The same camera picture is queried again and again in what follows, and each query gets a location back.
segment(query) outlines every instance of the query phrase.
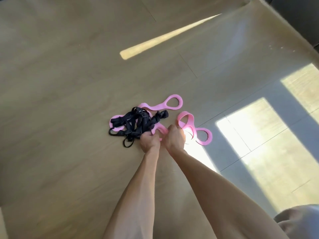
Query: gray fabric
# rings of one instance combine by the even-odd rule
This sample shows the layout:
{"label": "gray fabric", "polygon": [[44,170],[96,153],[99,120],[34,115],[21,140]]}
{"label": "gray fabric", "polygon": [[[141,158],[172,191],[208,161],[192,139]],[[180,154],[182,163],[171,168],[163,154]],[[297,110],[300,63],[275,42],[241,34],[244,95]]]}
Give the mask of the gray fabric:
{"label": "gray fabric", "polygon": [[319,205],[296,206],[274,220],[290,239],[319,239]]}

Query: pink resistance band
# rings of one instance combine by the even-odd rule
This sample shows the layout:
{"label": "pink resistance band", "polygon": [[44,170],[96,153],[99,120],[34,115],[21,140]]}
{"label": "pink resistance band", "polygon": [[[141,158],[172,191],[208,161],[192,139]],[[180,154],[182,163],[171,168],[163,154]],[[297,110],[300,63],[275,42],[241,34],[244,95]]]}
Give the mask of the pink resistance band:
{"label": "pink resistance band", "polygon": [[[168,106],[167,105],[167,102],[172,99],[172,98],[176,98],[178,100],[178,106],[177,107],[171,107],[171,106]],[[149,106],[148,104],[146,103],[142,103],[140,104],[138,107],[140,108],[147,108],[151,111],[158,111],[158,110],[164,110],[164,109],[169,109],[169,110],[178,110],[180,109],[181,107],[183,106],[183,99],[181,98],[181,96],[179,95],[171,95],[169,96],[163,103],[161,104],[158,104],[156,106]],[[117,117],[122,117],[124,115],[116,115],[116,116],[113,116],[111,119],[113,118],[117,118]],[[181,119],[185,116],[188,116],[188,120],[186,123],[182,122]],[[181,112],[178,116],[177,116],[177,121],[178,121],[178,124],[179,126],[186,132],[189,132],[193,139],[196,140],[197,143],[199,143],[200,145],[208,145],[210,144],[210,142],[212,141],[213,139],[213,135],[212,135],[212,132],[206,128],[196,128],[195,125],[194,125],[194,116],[192,114],[190,114],[189,112]],[[113,129],[114,132],[118,132],[119,130],[122,130],[124,129],[125,126],[121,126],[121,127],[116,127]],[[152,134],[155,133],[156,129],[158,129],[163,135],[166,135],[168,133],[168,130],[167,128],[162,125],[161,123],[156,123],[154,125],[154,128],[152,129]],[[207,133],[207,140],[206,141],[201,141],[197,138],[197,131],[204,131]]]}

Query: black webbing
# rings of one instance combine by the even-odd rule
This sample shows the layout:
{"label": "black webbing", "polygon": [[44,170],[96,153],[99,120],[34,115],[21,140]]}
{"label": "black webbing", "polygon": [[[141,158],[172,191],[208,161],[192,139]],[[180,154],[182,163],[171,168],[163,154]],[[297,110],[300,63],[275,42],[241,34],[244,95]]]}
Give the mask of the black webbing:
{"label": "black webbing", "polygon": [[[133,145],[134,140],[140,139],[144,132],[148,132],[154,128],[154,125],[161,119],[168,117],[166,110],[157,112],[155,116],[150,117],[149,113],[139,107],[134,107],[130,112],[126,113],[123,117],[111,119],[113,127],[110,128],[108,133],[111,136],[124,136],[123,145],[129,148]],[[126,130],[120,130],[117,133],[111,133],[115,127],[125,126]],[[126,146],[125,141],[132,142],[129,146]]]}

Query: bare skin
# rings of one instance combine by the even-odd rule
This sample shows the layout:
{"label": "bare skin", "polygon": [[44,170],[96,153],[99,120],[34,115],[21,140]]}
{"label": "bare skin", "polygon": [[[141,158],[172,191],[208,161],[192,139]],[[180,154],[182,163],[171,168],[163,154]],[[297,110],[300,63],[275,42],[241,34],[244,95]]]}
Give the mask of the bare skin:
{"label": "bare skin", "polygon": [[[186,176],[218,239],[288,239],[254,201],[225,178],[188,155],[184,131],[170,125],[162,144]],[[144,158],[106,227],[105,239],[153,238],[158,135],[141,137]]]}

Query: black strap bundle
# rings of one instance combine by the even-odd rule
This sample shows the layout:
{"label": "black strap bundle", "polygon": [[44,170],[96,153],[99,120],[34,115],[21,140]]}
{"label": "black strap bundle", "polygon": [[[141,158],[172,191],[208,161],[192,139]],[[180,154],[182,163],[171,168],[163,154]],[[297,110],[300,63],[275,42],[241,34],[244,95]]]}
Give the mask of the black strap bundle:
{"label": "black strap bundle", "polygon": [[[129,148],[133,145],[134,140],[140,139],[144,132],[148,132],[154,128],[154,125],[161,119],[168,117],[168,111],[157,112],[155,116],[150,117],[149,113],[140,107],[134,107],[132,111],[126,113],[123,117],[111,119],[113,127],[110,128],[108,133],[111,136],[123,136],[126,137],[123,140],[123,145]],[[120,130],[117,133],[111,133],[115,127],[125,126],[126,130]],[[129,146],[126,146],[125,141],[132,142]]]}

